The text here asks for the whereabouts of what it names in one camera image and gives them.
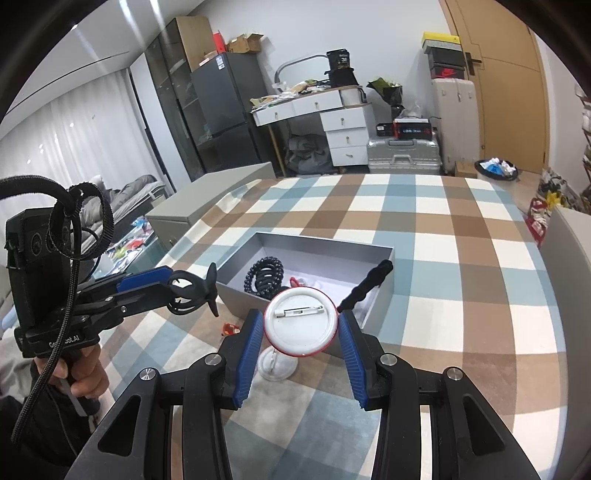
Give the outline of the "person's left hand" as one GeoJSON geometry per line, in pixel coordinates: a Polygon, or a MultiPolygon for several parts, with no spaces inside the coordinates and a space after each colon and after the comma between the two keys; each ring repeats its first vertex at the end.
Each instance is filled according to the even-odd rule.
{"type": "Polygon", "coordinates": [[[47,388],[59,399],[68,400],[67,391],[76,398],[98,399],[109,386],[107,374],[100,362],[101,347],[99,344],[88,346],[80,350],[80,357],[69,368],[60,359],[48,380],[47,388]],[[62,387],[61,379],[71,376],[74,382],[68,389],[62,387]]]}

